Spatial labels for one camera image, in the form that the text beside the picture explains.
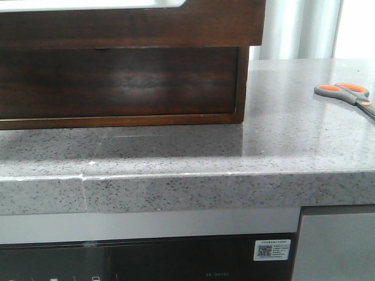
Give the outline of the orange grey scissors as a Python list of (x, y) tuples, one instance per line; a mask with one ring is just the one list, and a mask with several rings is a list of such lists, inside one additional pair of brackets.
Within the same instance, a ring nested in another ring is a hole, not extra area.
[(369, 100), (370, 92), (361, 86), (351, 83), (321, 84), (314, 87), (314, 93), (357, 106), (374, 119), (374, 104)]

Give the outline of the black built-in appliance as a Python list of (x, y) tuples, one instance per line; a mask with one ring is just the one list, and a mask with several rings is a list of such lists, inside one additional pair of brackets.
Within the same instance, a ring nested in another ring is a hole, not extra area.
[[(256, 240), (290, 239), (286, 261), (254, 261)], [(2, 280), (290, 280), (295, 233), (1, 245)]]

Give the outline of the white QR code sticker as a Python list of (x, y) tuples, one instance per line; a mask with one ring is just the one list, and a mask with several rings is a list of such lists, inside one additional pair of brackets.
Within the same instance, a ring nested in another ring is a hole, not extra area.
[(290, 239), (256, 240), (254, 261), (286, 261), (289, 258)]

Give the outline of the white curtain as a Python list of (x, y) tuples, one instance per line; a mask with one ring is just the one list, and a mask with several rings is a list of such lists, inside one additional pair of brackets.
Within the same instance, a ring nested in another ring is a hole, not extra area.
[(335, 52), (343, 1), (267, 1), (250, 60), (325, 59)]

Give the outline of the grey cabinet door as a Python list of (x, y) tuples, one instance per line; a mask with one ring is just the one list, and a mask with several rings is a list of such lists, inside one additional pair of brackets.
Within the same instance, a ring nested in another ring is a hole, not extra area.
[(374, 206), (304, 207), (292, 280), (374, 280)]

